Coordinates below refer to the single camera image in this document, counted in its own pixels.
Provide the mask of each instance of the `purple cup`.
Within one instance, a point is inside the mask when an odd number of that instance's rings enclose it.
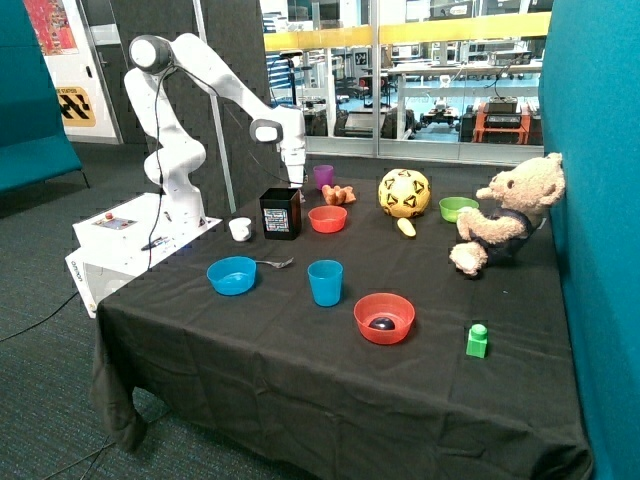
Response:
[[[313,167],[313,176],[316,179],[316,187],[322,190],[325,185],[333,186],[333,166],[332,165],[316,165]]]

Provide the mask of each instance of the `blue bowl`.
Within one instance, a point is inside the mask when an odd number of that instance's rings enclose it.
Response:
[[[227,257],[207,269],[207,278],[220,295],[240,295],[256,281],[256,262],[248,257]]]

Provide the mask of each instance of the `teddy bear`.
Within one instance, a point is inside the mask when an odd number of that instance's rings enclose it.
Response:
[[[484,268],[512,259],[540,226],[544,214],[564,195],[562,155],[532,158],[493,177],[476,193],[481,200],[497,200],[491,216],[477,208],[460,211],[458,233],[466,243],[453,247],[449,258],[469,277]]]

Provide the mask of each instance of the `teal partition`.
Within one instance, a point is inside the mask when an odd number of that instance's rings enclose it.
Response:
[[[0,192],[80,170],[22,0],[2,1]]]
[[[555,2],[540,84],[552,212],[595,478],[640,478],[640,4]]]

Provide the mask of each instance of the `teddy bear head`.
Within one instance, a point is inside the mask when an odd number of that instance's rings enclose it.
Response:
[[[478,190],[477,197],[497,200],[503,208],[517,210],[534,220],[558,202],[564,191],[562,155],[551,153],[499,173],[488,188]]]

